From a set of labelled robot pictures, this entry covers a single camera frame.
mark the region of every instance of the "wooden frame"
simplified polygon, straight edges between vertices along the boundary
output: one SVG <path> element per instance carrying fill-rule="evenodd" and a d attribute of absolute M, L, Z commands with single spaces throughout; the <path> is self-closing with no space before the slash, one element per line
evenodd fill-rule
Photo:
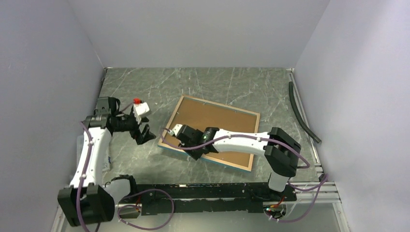
<path fill-rule="evenodd" d="M 167 128 L 170 128 L 170 126 L 171 126 L 172 122 L 174 121 L 174 118 L 177 115 L 177 112 L 178 112 L 178 110 L 181 106 L 181 103 L 185 98 L 195 100 L 195 101 L 199 101 L 199 102 L 203 102 L 204 104 L 211 104 L 211 105 L 220 106 L 220 107 L 223 107 L 223 108 L 228 108 L 228 109 L 233 110 L 235 112 L 242 112 L 242 113 L 253 115 L 253 116 L 256 117 L 255 130 L 254 131 L 249 131 L 249 132 L 254 132 L 254 133 L 258 132 L 259 120 L 260 120 L 260 114 L 259 113 L 252 112 L 252 111 L 249 111 L 249 110 L 239 109 L 239 108 L 236 108 L 236 107 L 220 104 L 220 103 L 213 102 L 213 101 L 208 101 L 208 100 L 204 100 L 204 99 L 195 98 L 195 97 L 188 96 L 188 95 L 182 95 L 181 98 L 179 99 L 178 104 L 176 105 L 175 110 L 173 111 L 173 113 L 171 115 L 171 118 L 169 119 L 169 121 L 166 125 Z M 166 136 L 166 131 L 164 131 L 162 133 L 162 135 L 165 137 Z M 170 147 L 169 145 L 163 143 L 162 139 L 159 140 L 158 146 L 168 148 L 168 149 L 178 151 L 178 152 L 182 152 L 182 153 L 186 154 L 183 150 L 179 150 L 179 149 Z M 241 169 L 241 170 L 249 171 L 249 172 L 252 170 L 253 154 L 250 154 L 249 163 L 248 163 L 247 166 L 239 165 L 239 164 L 232 163 L 232 162 L 229 162 L 229 161 L 225 161 L 225 160 L 222 160 L 222 159 L 217 159 L 215 157 L 210 157 L 208 155 L 202 155 L 201 158 L 203 158 L 205 160 L 213 161 L 213 162 L 216 162 L 216 163 L 220 163 L 220 164 L 223 164 L 223 165 L 231 166 L 231 167 L 234 167 L 234 168 L 238 168 L 238 169 Z"/>

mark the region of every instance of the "brown board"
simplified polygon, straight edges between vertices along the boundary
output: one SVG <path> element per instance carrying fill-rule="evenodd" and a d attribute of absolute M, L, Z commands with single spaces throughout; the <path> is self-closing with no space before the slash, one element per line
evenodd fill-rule
<path fill-rule="evenodd" d="M 218 127 L 228 131 L 256 133 L 259 118 L 260 114 L 256 112 L 182 95 L 166 127 L 172 129 L 175 124 L 186 124 L 201 131 L 207 127 Z M 166 141 L 178 146 L 179 140 L 166 131 L 163 135 Z M 164 144 L 162 139 L 158 146 L 185 153 Z M 208 153 L 201 158 L 246 171 L 251 171 L 253 163 L 253 154 L 239 152 Z"/>

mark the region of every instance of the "white metal frame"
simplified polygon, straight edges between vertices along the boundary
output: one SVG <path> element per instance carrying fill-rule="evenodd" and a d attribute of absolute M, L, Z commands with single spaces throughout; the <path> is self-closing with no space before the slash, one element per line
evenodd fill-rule
<path fill-rule="evenodd" d="M 294 77 L 293 77 L 293 72 L 294 69 L 287 69 L 287 75 L 289 77 L 289 80 L 295 83 Z M 307 126 L 309 126 L 308 122 L 307 122 L 307 118 L 305 115 L 305 111 L 303 109 L 302 106 L 302 102 L 300 101 L 300 97 L 299 97 L 299 92 L 297 91 L 297 87 L 296 85 L 294 85 L 294 94 L 295 94 L 295 99 L 296 99 L 296 103 L 299 109 L 299 112 L 301 114 L 301 116 L 303 117 L 304 122 L 306 123 Z M 311 144 L 311 153 L 312 153 L 312 157 L 313 160 L 315 160 L 315 169 L 317 172 L 318 177 L 320 175 L 323 174 L 323 168 L 322 165 L 320 164 L 320 160 L 319 160 L 319 156 L 315 147 L 315 144 L 313 142 L 313 140 L 308 136 L 307 133 L 305 133 L 305 135 L 308 137 L 310 144 Z M 319 184 L 319 182 L 295 182 L 292 183 L 295 186 L 298 186 L 299 188 L 309 188 L 311 186 L 317 185 Z M 300 192 L 300 191 L 296 191 L 296 196 L 298 198 L 298 201 L 296 201 L 296 203 L 300 203 L 300 204 L 310 204 L 314 194 L 316 193 L 315 189 L 313 191 L 309 191 L 309 192 Z M 265 202 L 265 205 L 270 205 L 270 204 L 275 204 L 277 202 Z M 350 232 L 350 227 L 347 223 L 346 220 L 346 215 L 344 213 L 343 210 L 343 205 L 342 202 L 340 200 L 340 196 L 339 193 L 337 191 L 336 188 L 336 184 L 335 182 L 331 182 L 331 181 L 327 181 L 326 183 L 324 183 L 320 189 L 318 198 L 316 200 L 316 203 L 327 203 L 327 204 L 332 204 L 333 205 L 333 209 L 335 211 L 335 215 L 337 218 L 337 222 L 340 228 L 340 231 L 342 232 Z M 51 228 L 51 232 L 61 232 L 66 226 L 68 225 L 67 220 L 65 220 L 65 215 L 62 211 L 62 209 L 60 208 L 60 206 L 58 206 L 57 208 L 57 213 L 56 213 L 56 217 L 54 218 L 54 223 L 53 226 Z"/>

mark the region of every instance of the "cork board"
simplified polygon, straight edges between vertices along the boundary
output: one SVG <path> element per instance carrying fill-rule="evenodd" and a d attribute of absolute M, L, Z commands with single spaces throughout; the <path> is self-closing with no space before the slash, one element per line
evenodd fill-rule
<path fill-rule="evenodd" d="M 218 127 L 228 131 L 256 133 L 259 118 L 260 114 L 256 112 L 182 95 L 166 127 L 172 129 L 175 124 L 186 124 L 201 131 L 206 127 Z M 163 135 L 166 141 L 178 146 L 179 140 L 165 131 Z M 162 139 L 158 146 L 185 153 L 164 144 Z M 251 171 L 253 163 L 253 154 L 239 152 L 208 153 L 201 158 L 246 171 Z"/>

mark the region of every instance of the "marble surface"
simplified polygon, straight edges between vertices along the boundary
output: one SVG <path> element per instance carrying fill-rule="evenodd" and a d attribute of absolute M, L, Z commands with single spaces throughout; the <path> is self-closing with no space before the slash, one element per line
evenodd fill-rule
<path fill-rule="evenodd" d="M 158 135 L 182 94 L 261 113 L 259 132 L 281 127 L 301 145 L 301 154 L 314 163 L 310 144 L 298 125 L 288 95 L 285 69 L 269 68 L 114 68 L 109 69 L 100 96 L 145 100 L 152 111 L 150 127 Z M 141 184 L 232 183 L 267 181 L 271 168 L 264 157 L 254 157 L 251 172 L 241 171 L 158 147 L 157 139 L 137 145 L 129 133 L 115 133 L 110 143 L 109 181 L 132 174 Z M 299 169 L 292 181 L 318 181 L 316 171 Z"/>

